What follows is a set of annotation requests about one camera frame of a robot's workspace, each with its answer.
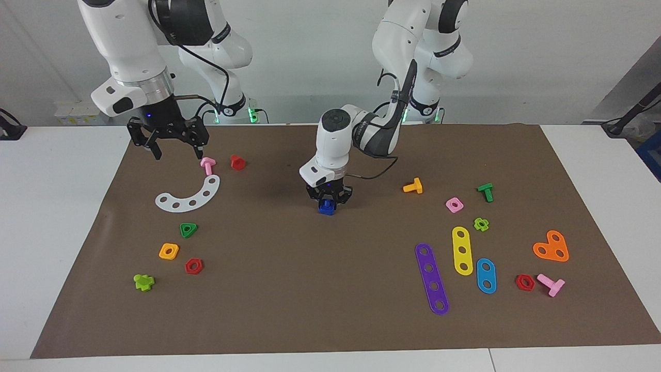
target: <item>red nut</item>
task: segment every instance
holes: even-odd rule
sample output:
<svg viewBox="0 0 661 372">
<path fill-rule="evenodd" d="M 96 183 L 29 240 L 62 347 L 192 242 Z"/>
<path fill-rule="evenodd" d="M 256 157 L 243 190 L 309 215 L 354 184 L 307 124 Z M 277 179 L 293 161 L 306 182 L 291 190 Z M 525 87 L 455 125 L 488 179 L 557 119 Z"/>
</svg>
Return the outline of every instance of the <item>red nut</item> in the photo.
<svg viewBox="0 0 661 372">
<path fill-rule="evenodd" d="M 204 268 L 202 260 L 199 258 L 191 258 L 186 262 L 186 272 L 189 274 L 199 274 L 200 271 Z"/>
<path fill-rule="evenodd" d="M 530 275 L 521 274 L 516 277 L 516 286 L 522 291 L 530 292 L 535 288 L 535 281 Z"/>
<path fill-rule="evenodd" d="M 232 155 L 229 157 L 229 165 L 232 169 L 240 171 L 246 167 L 246 161 L 241 156 Z"/>
</svg>

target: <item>yellow t-shaped peg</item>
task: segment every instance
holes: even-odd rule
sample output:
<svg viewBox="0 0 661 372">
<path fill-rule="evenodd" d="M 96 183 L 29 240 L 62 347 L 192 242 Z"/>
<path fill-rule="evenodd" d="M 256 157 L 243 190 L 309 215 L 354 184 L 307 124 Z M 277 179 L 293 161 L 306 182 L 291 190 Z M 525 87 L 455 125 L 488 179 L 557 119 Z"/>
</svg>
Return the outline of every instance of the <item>yellow t-shaped peg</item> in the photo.
<svg viewBox="0 0 661 372">
<path fill-rule="evenodd" d="M 413 183 L 404 186 L 405 193 L 410 193 L 411 191 L 416 191 L 418 194 L 422 194 L 422 184 L 419 178 L 415 177 Z"/>
</svg>

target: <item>pink square nut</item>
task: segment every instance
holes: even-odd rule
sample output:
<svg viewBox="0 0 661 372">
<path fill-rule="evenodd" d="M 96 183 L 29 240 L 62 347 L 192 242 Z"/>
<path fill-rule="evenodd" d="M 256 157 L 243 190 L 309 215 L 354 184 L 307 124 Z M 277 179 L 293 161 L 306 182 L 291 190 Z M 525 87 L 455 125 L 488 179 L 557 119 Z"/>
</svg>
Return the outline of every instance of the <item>pink square nut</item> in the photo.
<svg viewBox="0 0 661 372">
<path fill-rule="evenodd" d="M 450 212 L 457 213 L 463 209 L 463 203 L 457 198 L 452 198 L 446 202 L 446 207 Z"/>
</svg>

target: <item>yellow bar with holes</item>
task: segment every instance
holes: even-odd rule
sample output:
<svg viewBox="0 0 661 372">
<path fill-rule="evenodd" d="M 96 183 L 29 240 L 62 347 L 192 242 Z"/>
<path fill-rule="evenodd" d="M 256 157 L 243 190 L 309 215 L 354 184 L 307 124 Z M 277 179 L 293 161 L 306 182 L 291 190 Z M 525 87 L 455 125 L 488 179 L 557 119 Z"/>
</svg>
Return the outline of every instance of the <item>yellow bar with holes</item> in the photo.
<svg viewBox="0 0 661 372">
<path fill-rule="evenodd" d="M 461 226 L 452 229 L 452 250 L 454 252 L 455 270 L 462 275 L 472 274 L 471 236 L 468 230 Z"/>
</svg>

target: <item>plastic toy piece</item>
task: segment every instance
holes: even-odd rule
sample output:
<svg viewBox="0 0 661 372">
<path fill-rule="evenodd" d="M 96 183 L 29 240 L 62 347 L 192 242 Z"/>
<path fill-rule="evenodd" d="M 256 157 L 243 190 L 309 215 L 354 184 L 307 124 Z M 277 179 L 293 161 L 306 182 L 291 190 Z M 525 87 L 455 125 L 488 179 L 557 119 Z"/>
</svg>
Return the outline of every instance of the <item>plastic toy piece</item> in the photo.
<svg viewBox="0 0 661 372">
<path fill-rule="evenodd" d="M 546 233 L 548 243 L 535 243 L 533 252 L 539 258 L 550 259 L 551 261 L 567 262 L 569 260 L 569 249 L 564 240 L 564 236 L 555 230 Z"/>
<path fill-rule="evenodd" d="M 463 209 L 463 203 L 458 198 L 452 198 L 446 201 L 446 207 L 452 213 L 457 213 Z"/>
<path fill-rule="evenodd" d="M 535 289 L 535 281 L 528 274 L 520 274 L 516 276 L 516 286 L 522 291 L 531 292 Z"/>
<path fill-rule="evenodd" d="M 140 275 L 137 274 L 133 277 L 133 281 L 136 282 L 136 289 L 139 289 L 143 292 L 148 292 L 151 290 L 151 286 L 154 285 L 154 278 L 149 275 Z"/>
<path fill-rule="evenodd" d="M 198 230 L 197 224 L 183 223 L 179 225 L 179 232 L 184 239 L 188 239 Z"/>
<path fill-rule="evenodd" d="M 457 226 L 452 230 L 452 251 L 454 252 L 455 270 L 462 275 L 472 274 L 471 236 L 464 227 Z"/>
<path fill-rule="evenodd" d="M 492 295 L 498 289 L 496 266 L 488 258 L 477 260 L 477 287 L 488 295 Z"/>
<path fill-rule="evenodd" d="M 484 185 L 478 187 L 477 191 L 479 191 L 481 193 L 484 193 L 485 198 L 486 198 L 486 202 L 491 203 L 494 200 L 494 196 L 491 193 L 491 189 L 493 189 L 493 188 L 494 188 L 494 185 L 492 185 L 491 183 L 485 183 Z"/>
<path fill-rule="evenodd" d="M 319 213 L 332 216 L 335 214 L 335 209 L 337 209 L 337 205 L 335 204 L 334 200 L 324 199 L 319 206 Z"/>
<path fill-rule="evenodd" d="M 483 218 L 478 217 L 478 218 L 475 219 L 474 222 L 475 222 L 475 224 L 473 226 L 475 227 L 475 230 L 485 232 L 489 229 L 489 221 L 488 220 L 485 220 Z"/>
<path fill-rule="evenodd" d="M 232 169 L 240 171 L 246 167 L 246 161 L 238 155 L 232 155 L 229 157 L 229 165 Z"/>
<path fill-rule="evenodd" d="M 211 171 L 211 167 L 213 167 L 214 165 L 215 165 L 215 160 L 211 158 L 202 158 L 202 160 L 200 161 L 200 167 L 204 168 L 204 172 L 206 173 L 207 176 L 214 174 Z"/>
<path fill-rule="evenodd" d="M 197 275 L 202 271 L 204 268 L 204 265 L 202 264 L 202 260 L 199 258 L 191 258 L 186 262 L 186 272 L 188 274 L 193 274 Z"/>
<path fill-rule="evenodd" d="M 549 288 L 549 296 L 551 297 L 555 297 L 564 285 L 564 280 L 558 279 L 558 281 L 552 281 L 544 274 L 539 274 L 537 280 Z"/>
<path fill-rule="evenodd" d="M 162 259 L 175 259 L 176 254 L 179 253 L 179 246 L 172 243 L 165 243 L 161 247 L 159 257 Z"/>
<path fill-rule="evenodd" d="M 156 197 L 156 205 L 166 212 L 190 212 L 208 203 L 218 191 L 218 187 L 220 187 L 220 177 L 212 174 L 204 179 L 202 188 L 195 195 L 189 198 L 179 199 L 170 193 L 162 193 Z"/>
<path fill-rule="evenodd" d="M 422 183 L 420 182 L 419 178 L 415 177 L 413 179 L 413 183 L 404 186 L 403 189 L 405 193 L 410 193 L 411 191 L 415 191 L 418 194 L 422 194 Z"/>
<path fill-rule="evenodd" d="M 441 273 L 438 271 L 434 259 L 434 251 L 427 244 L 418 244 L 415 247 L 415 256 L 418 259 L 418 267 L 420 268 L 424 290 L 427 293 L 429 308 L 436 315 L 447 313 L 450 310 L 450 304 L 447 301 Z"/>
</svg>

